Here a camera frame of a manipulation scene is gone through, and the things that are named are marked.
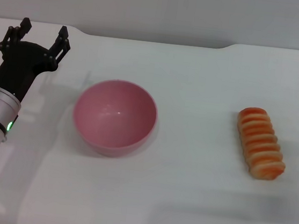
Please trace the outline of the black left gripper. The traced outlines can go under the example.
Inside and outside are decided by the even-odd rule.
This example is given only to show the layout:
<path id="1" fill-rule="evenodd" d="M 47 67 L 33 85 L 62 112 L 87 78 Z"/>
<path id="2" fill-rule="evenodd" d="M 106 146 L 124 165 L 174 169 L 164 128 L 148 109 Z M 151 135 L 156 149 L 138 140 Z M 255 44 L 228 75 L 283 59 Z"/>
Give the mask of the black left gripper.
<path id="1" fill-rule="evenodd" d="M 35 78 L 41 73 L 57 70 L 70 50 L 66 26 L 61 27 L 50 49 L 21 41 L 31 28 L 30 19 L 25 17 L 19 26 L 9 26 L 0 42 L 3 59 L 0 65 L 0 88 L 14 95 L 19 102 L 22 102 Z"/>

